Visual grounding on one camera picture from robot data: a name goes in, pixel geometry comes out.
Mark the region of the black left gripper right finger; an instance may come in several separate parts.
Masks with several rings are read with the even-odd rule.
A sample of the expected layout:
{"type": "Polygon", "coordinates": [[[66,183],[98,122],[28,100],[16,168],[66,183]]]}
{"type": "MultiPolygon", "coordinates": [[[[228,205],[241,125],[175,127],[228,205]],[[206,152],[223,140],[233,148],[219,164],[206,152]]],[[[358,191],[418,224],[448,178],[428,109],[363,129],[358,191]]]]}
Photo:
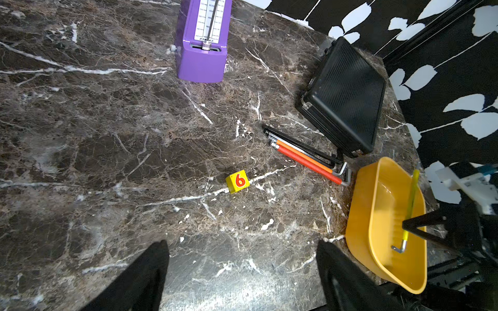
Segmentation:
{"type": "Polygon", "coordinates": [[[336,245],[320,241],[316,263],[326,310],[403,310],[336,245]]]}

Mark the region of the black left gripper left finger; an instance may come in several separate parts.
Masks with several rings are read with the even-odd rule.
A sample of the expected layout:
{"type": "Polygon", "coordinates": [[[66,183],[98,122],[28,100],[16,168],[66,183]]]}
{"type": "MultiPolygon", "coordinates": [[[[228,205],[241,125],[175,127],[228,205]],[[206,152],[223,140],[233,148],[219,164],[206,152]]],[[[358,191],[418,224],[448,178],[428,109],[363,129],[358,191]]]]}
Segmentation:
{"type": "Polygon", "coordinates": [[[158,310],[169,265],[167,241],[152,243],[83,310],[158,310]]]}

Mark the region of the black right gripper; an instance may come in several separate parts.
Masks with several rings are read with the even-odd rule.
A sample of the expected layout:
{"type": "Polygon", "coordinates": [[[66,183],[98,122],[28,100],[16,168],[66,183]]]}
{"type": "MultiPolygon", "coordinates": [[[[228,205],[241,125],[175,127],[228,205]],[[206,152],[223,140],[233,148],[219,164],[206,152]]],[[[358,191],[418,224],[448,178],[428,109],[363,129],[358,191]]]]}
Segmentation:
{"type": "Polygon", "coordinates": [[[402,228],[437,246],[471,257],[480,263],[497,264],[497,214],[463,194],[460,203],[441,203],[441,213],[427,213],[402,222],[402,228]],[[421,227],[443,224],[447,235],[437,237],[421,227]]]}

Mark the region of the yellow-green hex key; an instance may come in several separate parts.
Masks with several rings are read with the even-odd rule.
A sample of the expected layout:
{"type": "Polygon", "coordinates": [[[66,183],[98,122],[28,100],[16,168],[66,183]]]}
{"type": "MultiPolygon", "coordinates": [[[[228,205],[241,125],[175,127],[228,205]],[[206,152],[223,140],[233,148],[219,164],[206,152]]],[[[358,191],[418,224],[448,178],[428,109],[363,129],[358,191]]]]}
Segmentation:
{"type": "MultiPolygon", "coordinates": [[[[414,209],[414,201],[415,201],[415,197],[416,197],[416,191],[418,188],[419,177],[420,177],[420,171],[418,169],[415,169],[413,172],[413,175],[412,175],[412,180],[411,180],[411,187],[410,187],[410,192],[409,192],[409,199],[408,199],[408,203],[407,203],[407,213],[405,215],[405,220],[412,218],[412,213],[413,213],[413,209],[414,209]]],[[[396,246],[391,246],[392,250],[394,250],[398,253],[404,253],[405,250],[407,249],[408,239],[409,239],[409,232],[407,230],[403,230],[401,246],[399,248],[396,246]]]]}

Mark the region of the orange hex key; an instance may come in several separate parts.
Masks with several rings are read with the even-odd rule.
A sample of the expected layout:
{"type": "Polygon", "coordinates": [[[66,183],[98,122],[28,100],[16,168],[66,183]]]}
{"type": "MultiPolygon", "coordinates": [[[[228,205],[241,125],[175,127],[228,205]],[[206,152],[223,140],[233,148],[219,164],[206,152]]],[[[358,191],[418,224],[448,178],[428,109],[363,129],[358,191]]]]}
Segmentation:
{"type": "Polygon", "coordinates": [[[331,173],[332,175],[335,176],[342,176],[345,172],[348,171],[347,164],[343,164],[339,172],[335,172],[332,168],[328,167],[327,165],[323,164],[322,162],[319,162],[319,160],[315,159],[311,155],[308,155],[304,152],[301,152],[299,149],[295,149],[292,146],[286,144],[282,140],[275,139],[275,143],[281,147],[284,147],[286,149],[289,149],[290,151],[294,152],[295,154],[301,156],[304,159],[307,159],[311,163],[315,164],[316,166],[324,169],[325,171],[331,173]]]}

